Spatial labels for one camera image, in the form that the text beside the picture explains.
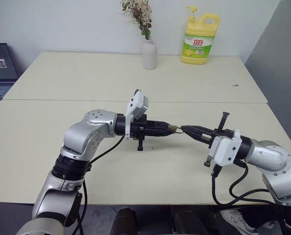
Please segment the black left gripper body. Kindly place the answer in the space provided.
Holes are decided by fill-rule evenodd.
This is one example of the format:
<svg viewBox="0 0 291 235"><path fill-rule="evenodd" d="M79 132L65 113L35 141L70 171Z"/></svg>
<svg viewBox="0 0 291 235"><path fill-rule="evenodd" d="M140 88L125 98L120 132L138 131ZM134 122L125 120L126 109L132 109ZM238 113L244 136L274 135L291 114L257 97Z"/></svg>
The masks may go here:
<svg viewBox="0 0 291 235"><path fill-rule="evenodd" d="M138 151L143 151L143 141L145 140L145 130L147 127L147 115L142 114L139 119L133 119L130 123L130 137L138 141Z"/></svg>

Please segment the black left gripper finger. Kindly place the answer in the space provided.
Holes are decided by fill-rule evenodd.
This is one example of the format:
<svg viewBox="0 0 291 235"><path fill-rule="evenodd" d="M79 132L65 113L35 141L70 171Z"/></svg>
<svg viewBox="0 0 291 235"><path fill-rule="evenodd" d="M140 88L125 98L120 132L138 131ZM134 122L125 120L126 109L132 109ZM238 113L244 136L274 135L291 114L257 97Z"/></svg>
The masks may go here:
<svg viewBox="0 0 291 235"><path fill-rule="evenodd" d="M147 126L154 129L169 129L170 124L163 121L148 120Z"/></svg>
<svg viewBox="0 0 291 235"><path fill-rule="evenodd" d="M171 129L151 129L148 132L148 135L152 137L164 137L169 136L171 134L172 134Z"/></svg>

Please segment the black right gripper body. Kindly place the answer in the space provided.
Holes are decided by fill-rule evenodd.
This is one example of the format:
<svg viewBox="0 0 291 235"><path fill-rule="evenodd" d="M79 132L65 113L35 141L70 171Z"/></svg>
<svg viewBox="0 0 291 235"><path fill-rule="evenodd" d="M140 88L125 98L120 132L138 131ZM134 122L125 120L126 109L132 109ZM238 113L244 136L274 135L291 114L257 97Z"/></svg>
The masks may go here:
<svg viewBox="0 0 291 235"><path fill-rule="evenodd" d="M218 134L215 134L215 135L210 135L210 138L211 138L211 142L208 143L208 147L209 147L209 150L211 148L211 145L215 139L215 137L217 136L226 136L226 137L229 137L229 138L232 138L233 137L233 131L231 130L228 130L228 129L224 129L224 124L226 122L226 119L227 117L229 116L229 113L228 112L223 112L222 113L222 117L221 117L221 120L220 120L220 123L218 125L218 128L216 128ZM208 159L208 156L207 156L207 159L205 160L204 162L204 166L206 167L210 167L211 165L211 160Z"/></svg>

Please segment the yellow detergent pump bottle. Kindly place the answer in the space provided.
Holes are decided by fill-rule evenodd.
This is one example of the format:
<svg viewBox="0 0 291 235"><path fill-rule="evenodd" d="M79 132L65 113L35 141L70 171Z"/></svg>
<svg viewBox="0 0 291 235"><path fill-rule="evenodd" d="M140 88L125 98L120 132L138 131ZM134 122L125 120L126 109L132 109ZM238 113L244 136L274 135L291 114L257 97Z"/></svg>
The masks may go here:
<svg viewBox="0 0 291 235"><path fill-rule="evenodd" d="M205 13L195 18L196 6L188 7L192 15L188 17L185 29L181 61L186 64L202 65L209 57L219 26L219 15Z"/></svg>

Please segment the dark rounded shape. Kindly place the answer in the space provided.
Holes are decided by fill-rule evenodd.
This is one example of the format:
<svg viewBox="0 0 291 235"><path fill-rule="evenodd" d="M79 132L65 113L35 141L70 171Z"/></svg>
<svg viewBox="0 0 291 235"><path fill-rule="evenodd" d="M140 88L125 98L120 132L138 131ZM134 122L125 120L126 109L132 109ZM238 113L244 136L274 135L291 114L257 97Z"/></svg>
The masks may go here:
<svg viewBox="0 0 291 235"><path fill-rule="evenodd" d="M170 208L175 232L178 235L209 235L197 214L185 205L173 205Z"/></svg>
<svg viewBox="0 0 291 235"><path fill-rule="evenodd" d="M130 208L118 211L110 235L138 235L136 215Z"/></svg>

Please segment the white ceramic vase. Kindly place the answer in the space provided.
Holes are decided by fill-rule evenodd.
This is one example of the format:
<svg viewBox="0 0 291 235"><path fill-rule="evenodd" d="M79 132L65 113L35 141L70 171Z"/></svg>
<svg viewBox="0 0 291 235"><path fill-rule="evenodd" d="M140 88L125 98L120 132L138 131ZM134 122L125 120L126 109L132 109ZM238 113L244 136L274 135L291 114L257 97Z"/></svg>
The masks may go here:
<svg viewBox="0 0 291 235"><path fill-rule="evenodd" d="M142 45L142 61L146 70L157 67L157 45L152 40L145 40Z"/></svg>

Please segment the grey partition panel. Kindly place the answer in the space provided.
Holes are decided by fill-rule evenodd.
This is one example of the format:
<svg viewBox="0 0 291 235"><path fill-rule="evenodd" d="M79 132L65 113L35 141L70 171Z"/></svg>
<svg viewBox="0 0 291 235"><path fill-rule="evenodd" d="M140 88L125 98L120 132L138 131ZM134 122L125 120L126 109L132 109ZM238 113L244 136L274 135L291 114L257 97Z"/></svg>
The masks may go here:
<svg viewBox="0 0 291 235"><path fill-rule="evenodd" d="M291 0L281 0L245 63L291 140Z"/></svg>

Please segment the dried flower bunch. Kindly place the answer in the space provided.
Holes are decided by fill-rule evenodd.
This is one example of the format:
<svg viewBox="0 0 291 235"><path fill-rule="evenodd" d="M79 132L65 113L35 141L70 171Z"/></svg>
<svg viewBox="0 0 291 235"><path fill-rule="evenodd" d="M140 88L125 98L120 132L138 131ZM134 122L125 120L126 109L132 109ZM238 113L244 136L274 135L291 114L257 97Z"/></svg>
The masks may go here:
<svg viewBox="0 0 291 235"><path fill-rule="evenodd" d="M141 35L150 40L152 28L152 8L149 0L120 0L122 15L138 26Z"/></svg>

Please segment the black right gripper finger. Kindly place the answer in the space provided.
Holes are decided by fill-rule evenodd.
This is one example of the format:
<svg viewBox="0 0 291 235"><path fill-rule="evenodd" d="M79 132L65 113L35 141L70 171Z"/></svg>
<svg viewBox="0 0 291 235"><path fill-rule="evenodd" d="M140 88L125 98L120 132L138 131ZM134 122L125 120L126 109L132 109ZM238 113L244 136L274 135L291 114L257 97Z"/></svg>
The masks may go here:
<svg viewBox="0 0 291 235"><path fill-rule="evenodd" d="M196 141L202 142L202 143L210 143L211 138L204 136L203 134L190 134L190 137L193 138Z"/></svg>
<svg viewBox="0 0 291 235"><path fill-rule="evenodd" d="M218 134L217 130L209 129L202 126L193 126L193 125L183 125L181 126L181 130L187 135L215 135Z"/></svg>

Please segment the white sneaker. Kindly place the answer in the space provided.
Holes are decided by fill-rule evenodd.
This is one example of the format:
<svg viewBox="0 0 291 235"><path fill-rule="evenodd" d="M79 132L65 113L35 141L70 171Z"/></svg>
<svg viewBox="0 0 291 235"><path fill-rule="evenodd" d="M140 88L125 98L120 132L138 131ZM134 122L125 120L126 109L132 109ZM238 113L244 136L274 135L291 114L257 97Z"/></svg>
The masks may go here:
<svg viewBox="0 0 291 235"><path fill-rule="evenodd" d="M237 209L220 211L222 218L232 225L241 235L259 235L255 228L250 227Z"/></svg>

